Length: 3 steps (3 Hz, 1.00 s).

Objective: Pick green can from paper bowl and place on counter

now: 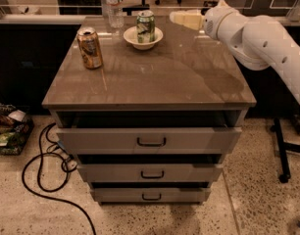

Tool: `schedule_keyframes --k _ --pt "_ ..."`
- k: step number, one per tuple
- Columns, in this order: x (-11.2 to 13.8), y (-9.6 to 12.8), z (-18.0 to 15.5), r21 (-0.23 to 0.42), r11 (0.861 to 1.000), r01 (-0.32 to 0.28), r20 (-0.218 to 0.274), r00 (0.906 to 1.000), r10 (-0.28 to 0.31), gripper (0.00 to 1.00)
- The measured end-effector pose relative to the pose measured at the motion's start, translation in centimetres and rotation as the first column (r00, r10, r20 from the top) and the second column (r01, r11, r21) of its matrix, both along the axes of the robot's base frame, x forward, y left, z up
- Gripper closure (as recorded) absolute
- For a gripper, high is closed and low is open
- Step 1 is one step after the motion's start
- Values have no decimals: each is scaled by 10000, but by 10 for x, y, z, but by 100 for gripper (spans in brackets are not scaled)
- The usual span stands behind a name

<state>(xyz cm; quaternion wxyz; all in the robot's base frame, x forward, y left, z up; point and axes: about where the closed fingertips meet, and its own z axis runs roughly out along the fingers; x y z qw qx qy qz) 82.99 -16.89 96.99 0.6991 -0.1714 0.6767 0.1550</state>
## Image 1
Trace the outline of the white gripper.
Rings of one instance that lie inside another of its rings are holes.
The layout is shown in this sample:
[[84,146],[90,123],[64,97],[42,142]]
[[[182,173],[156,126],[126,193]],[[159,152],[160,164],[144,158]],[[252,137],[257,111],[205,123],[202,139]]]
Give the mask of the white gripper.
[[200,30],[204,24],[205,33],[215,40],[230,40],[237,32],[236,17],[239,12],[230,7],[225,0],[210,8],[205,17],[199,10],[175,11],[170,13],[174,24]]

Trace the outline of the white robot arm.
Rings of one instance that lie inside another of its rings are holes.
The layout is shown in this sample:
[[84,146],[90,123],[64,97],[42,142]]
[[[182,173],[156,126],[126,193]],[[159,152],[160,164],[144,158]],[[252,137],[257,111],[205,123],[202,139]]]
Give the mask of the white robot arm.
[[205,14],[198,10],[172,12],[170,20],[202,29],[251,71],[273,68],[300,105],[300,46],[279,21],[265,15],[246,17],[225,0]]

